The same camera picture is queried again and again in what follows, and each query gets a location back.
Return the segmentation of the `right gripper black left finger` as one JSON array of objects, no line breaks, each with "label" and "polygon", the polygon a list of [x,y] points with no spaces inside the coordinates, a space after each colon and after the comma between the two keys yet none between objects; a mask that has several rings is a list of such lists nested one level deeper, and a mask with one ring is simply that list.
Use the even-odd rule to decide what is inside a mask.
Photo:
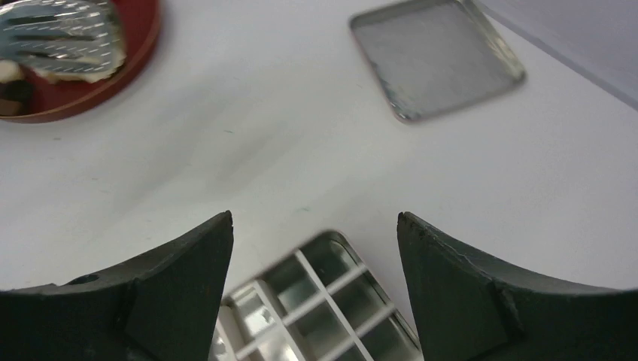
[{"label": "right gripper black left finger", "polygon": [[206,360],[232,215],[63,285],[1,294],[3,360]]}]

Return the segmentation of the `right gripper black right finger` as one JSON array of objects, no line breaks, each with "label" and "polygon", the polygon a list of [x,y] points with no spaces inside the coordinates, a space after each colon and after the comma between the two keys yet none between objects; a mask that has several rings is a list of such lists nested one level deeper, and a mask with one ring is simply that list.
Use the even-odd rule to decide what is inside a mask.
[{"label": "right gripper black right finger", "polygon": [[635,360],[637,292],[513,265],[410,212],[397,242],[427,360]]}]

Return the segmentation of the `silver serving tongs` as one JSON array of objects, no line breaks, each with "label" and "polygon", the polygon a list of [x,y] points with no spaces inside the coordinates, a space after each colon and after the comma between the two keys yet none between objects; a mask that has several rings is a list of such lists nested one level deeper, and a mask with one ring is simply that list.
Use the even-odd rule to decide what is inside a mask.
[{"label": "silver serving tongs", "polygon": [[111,1],[13,1],[1,6],[1,58],[45,77],[104,80],[126,58]]}]

